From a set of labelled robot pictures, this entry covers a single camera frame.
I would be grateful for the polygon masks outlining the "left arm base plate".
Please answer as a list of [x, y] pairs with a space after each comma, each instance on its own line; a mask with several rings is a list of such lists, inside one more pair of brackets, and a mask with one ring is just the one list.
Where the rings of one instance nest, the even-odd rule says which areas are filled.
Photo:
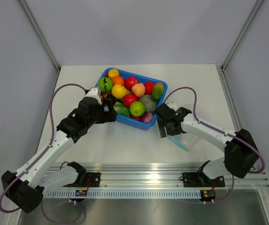
[[100, 172], [87, 172], [84, 181], [79, 185], [83, 188], [98, 188], [100, 187], [101, 173]]

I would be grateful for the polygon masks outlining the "clear zip top bag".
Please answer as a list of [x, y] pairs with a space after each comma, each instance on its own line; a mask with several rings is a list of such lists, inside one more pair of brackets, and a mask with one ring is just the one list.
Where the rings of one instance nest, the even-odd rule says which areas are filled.
[[186, 152], [197, 149], [198, 144], [201, 141], [198, 136], [189, 133], [174, 136], [168, 135], [167, 138]]

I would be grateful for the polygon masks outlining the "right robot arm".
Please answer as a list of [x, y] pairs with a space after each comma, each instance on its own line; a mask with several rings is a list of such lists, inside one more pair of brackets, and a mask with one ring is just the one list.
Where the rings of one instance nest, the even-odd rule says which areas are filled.
[[245, 129], [235, 132], [206, 125], [190, 110], [184, 107], [174, 110], [165, 103], [156, 109], [156, 115], [162, 138], [193, 134], [224, 153], [224, 156], [217, 160], [203, 163], [196, 172], [184, 172], [179, 178], [184, 187], [224, 187], [224, 176], [233, 175], [242, 179], [259, 159], [254, 140]]

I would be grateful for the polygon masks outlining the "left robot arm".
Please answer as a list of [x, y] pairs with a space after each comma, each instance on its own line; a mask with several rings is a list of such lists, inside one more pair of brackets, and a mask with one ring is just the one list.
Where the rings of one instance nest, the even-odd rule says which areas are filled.
[[57, 126], [51, 142], [15, 172], [6, 171], [1, 182], [4, 195], [25, 213], [32, 212], [44, 196], [64, 186], [79, 187], [87, 183], [86, 169], [77, 162], [46, 176], [51, 165], [71, 148], [95, 124], [115, 122], [115, 100], [99, 102], [99, 97], [84, 97]]

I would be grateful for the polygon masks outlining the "orange peach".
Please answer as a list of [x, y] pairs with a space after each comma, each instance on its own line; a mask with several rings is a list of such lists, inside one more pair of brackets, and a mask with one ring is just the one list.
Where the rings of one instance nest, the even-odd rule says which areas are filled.
[[138, 98], [141, 98], [145, 94], [145, 86], [143, 83], [137, 83], [131, 88], [131, 92]]

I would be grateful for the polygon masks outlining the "purple onion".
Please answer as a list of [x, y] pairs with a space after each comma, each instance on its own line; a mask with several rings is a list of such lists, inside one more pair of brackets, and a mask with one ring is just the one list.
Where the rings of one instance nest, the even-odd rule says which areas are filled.
[[146, 112], [142, 118], [141, 118], [141, 122], [145, 123], [145, 124], [149, 124], [152, 122], [153, 120], [153, 114], [151, 112]]

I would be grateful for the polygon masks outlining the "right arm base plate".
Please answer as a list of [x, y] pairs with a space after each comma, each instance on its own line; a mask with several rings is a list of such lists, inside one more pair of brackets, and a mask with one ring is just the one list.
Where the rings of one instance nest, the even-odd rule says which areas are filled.
[[200, 175], [197, 172], [184, 172], [179, 177], [179, 180], [183, 182], [183, 186], [186, 188], [223, 188], [225, 187], [225, 181], [223, 176], [219, 176], [213, 180], [206, 176]]

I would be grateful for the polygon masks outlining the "green apple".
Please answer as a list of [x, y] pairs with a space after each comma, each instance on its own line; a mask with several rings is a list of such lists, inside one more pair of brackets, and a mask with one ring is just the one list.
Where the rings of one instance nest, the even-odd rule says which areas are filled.
[[145, 105], [140, 101], [135, 101], [131, 104], [129, 110], [131, 115], [140, 117], [145, 113]]

